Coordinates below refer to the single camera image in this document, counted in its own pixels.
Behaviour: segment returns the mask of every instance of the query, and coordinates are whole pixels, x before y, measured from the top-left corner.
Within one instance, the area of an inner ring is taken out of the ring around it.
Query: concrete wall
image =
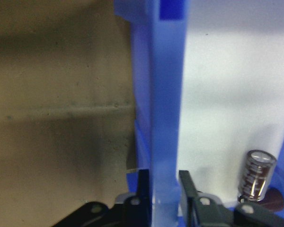
[[[113,204],[134,167],[129,24],[111,0],[0,0],[0,227]]]

